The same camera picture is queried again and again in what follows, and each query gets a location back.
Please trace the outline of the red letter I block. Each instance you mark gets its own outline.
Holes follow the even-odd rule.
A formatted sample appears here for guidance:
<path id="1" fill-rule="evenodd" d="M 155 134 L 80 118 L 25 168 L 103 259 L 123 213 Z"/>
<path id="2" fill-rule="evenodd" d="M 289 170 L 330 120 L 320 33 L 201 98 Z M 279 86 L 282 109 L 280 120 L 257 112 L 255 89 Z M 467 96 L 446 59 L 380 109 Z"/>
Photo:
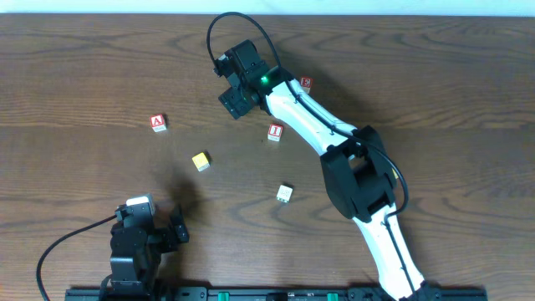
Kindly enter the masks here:
<path id="1" fill-rule="evenodd" d="M 267 138 L 272 141 L 279 142 L 283 133 L 283 126 L 270 124 L 268 128 Z"/>

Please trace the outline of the red letter A block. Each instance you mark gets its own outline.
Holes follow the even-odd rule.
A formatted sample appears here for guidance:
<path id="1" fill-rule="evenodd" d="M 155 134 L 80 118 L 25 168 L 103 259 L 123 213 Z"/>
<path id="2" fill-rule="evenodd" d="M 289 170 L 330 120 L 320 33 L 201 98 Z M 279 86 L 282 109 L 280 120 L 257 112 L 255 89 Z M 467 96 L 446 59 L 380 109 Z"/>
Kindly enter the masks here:
<path id="1" fill-rule="evenodd" d="M 162 132 L 167 130 L 166 118 L 163 114 L 152 115 L 150 117 L 150 125 L 154 132 Z"/>

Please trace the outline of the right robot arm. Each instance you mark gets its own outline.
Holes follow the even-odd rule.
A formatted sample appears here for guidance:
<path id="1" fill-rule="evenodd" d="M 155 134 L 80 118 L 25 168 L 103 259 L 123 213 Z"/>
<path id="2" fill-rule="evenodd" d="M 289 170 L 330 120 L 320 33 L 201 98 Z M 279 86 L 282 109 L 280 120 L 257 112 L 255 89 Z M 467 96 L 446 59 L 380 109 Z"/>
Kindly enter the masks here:
<path id="1" fill-rule="evenodd" d="M 291 74 L 260 65 L 214 70 L 230 84 L 220 101 L 234 118 L 257 105 L 293 128 L 317 153 L 327 195 L 352 220 L 372 254 L 382 289 L 396 300 L 418 295 L 425 281 L 400 230 L 394 190 L 405 186 L 379 134 L 358 129 L 318 104 Z"/>

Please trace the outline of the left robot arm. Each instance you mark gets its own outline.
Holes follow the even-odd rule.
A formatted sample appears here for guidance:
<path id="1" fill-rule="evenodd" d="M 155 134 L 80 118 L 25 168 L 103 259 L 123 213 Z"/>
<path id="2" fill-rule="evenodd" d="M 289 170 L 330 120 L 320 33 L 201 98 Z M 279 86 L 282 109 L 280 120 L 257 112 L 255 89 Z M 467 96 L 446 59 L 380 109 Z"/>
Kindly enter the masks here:
<path id="1" fill-rule="evenodd" d="M 99 289 L 99 300 L 160 300 L 170 290 L 157 278 L 161 255 L 189 241 L 181 207 L 155 216 L 148 205 L 121 205 L 111 229 L 111 275 Z"/>

